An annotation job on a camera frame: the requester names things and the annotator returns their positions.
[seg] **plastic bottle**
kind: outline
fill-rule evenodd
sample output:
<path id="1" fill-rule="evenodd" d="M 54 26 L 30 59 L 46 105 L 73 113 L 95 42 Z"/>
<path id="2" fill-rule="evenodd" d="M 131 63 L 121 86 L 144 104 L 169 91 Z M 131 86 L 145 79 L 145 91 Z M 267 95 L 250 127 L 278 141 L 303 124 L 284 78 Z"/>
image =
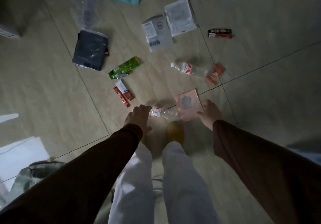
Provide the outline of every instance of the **plastic bottle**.
<path id="1" fill-rule="evenodd" d="M 191 75 L 199 76 L 202 78 L 205 78 L 208 74 L 208 70 L 206 70 L 204 68 L 200 68 L 198 66 L 188 64 L 186 62 L 180 62 L 180 63 L 172 62 L 171 67 L 176 68 L 177 70 L 181 71 L 182 73 L 191 74 Z"/>
<path id="2" fill-rule="evenodd" d="M 154 116 L 154 117 L 161 117 L 165 119 L 171 119 L 171 120 L 179 120 L 180 115 L 179 112 L 177 111 L 176 107 L 172 107 L 169 109 L 163 109 L 158 106 L 154 106 L 150 112 L 149 116 Z"/>
<path id="3" fill-rule="evenodd" d="M 78 22 L 89 29 L 94 23 L 95 0 L 83 0 Z"/>

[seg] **person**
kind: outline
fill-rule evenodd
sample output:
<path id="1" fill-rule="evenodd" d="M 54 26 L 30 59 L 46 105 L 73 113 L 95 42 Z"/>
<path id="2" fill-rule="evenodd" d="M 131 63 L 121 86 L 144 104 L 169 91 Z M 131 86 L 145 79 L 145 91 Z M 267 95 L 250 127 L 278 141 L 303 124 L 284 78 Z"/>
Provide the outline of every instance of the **person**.
<path id="1" fill-rule="evenodd" d="M 214 153 L 238 174 L 275 223 L 320 222 L 320 166 L 223 120 L 210 100 L 197 116 L 213 131 Z M 109 223 L 153 223 L 151 154 L 140 143 L 150 106 L 130 112 L 122 129 L 42 180 L 0 212 L 0 223 L 93 223 L 116 181 Z M 168 128 L 163 192 L 169 223 L 217 223 L 208 188 Z"/>

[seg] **dark gray package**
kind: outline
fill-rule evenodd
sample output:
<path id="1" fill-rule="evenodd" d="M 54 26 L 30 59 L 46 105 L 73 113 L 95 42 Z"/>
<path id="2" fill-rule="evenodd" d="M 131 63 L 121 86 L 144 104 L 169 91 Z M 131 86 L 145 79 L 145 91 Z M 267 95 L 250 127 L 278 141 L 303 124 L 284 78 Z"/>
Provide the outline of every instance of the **dark gray package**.
<path id="1" fill-rule="evenodd" d="M 83 29 L 78 34 L 73 63 L 100 71 L 108 53 L 108 37 L 102 33 Z"/>
<path id="2" fill-rule="evenodd" d="M 171 32 L 167 26 L 165 15 L 160 14 L 142 23 L 150 51 L 173 47 Z"/>

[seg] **pink package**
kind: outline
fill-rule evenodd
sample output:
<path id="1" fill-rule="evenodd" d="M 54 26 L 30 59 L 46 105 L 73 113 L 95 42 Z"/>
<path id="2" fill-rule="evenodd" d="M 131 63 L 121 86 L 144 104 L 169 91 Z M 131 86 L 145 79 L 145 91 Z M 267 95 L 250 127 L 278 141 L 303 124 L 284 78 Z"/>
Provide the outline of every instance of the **pink package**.
<path id="1" fill-rule="evenodd" d="M 196 117 L 196 112 L 203 112 L 196 89 L 176 96 L 175 101 L 184 122 L 193 120 Z"/>

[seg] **yellow shoe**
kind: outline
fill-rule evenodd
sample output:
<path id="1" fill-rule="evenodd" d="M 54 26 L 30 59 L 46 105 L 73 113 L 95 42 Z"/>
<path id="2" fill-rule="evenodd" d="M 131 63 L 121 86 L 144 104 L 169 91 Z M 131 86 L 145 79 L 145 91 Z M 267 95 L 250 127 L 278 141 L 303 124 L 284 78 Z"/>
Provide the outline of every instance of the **yellow shoe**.
<path id="1" fill-rule="evenodd" d="M 176 141 L 180 145 L 184 144 L 184 126 L 182 123 L 171 122 L 167 126 L 167 143 Z"/>

